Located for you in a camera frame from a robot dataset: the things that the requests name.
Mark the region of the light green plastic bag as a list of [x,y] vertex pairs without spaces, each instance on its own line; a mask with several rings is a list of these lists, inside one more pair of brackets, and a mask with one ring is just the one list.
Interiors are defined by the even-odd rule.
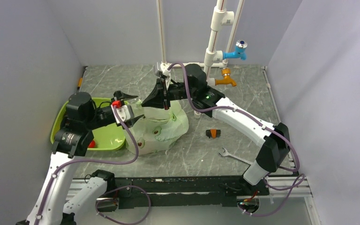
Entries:
[[142,107],[142,100],[130,103],[136,116],[143,115],[129,130],[136,140],[139,155],[169,150],[189,129],[188,117],[179,101],[168,110]]

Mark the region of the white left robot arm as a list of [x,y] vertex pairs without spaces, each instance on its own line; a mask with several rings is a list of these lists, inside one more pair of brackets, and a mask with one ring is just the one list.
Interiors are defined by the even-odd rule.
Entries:
[[101,105],[87,92],[78,92],[65,104],[62,127],[55,133],[47,176],[39,197],[22,225],[75,225],[96,200],[116,194],[114,173],[97,170],[71,200],[66,197],[79,164],[88,162],[86,152],[93,131],[115,125],[126,131],[138,120],[127,104],[134,96],[121,91]]

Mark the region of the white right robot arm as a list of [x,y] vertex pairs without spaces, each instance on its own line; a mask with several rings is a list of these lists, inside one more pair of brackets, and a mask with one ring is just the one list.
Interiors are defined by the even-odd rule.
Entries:
[[222,92],[207,83],[206,73],[197,64],[181,64],[183,81],[172,82],[171,68],[164,63],[155,66],[157,76],[153,91],[142,102],[142,107],[168,110],[173,101],[187,99],[194,111],[221,120],[251,139],[260,151],[242,175],[240,190],[250,195],[258,183],[280,168],[290,151],[286,125],[263,121],[238,107]]

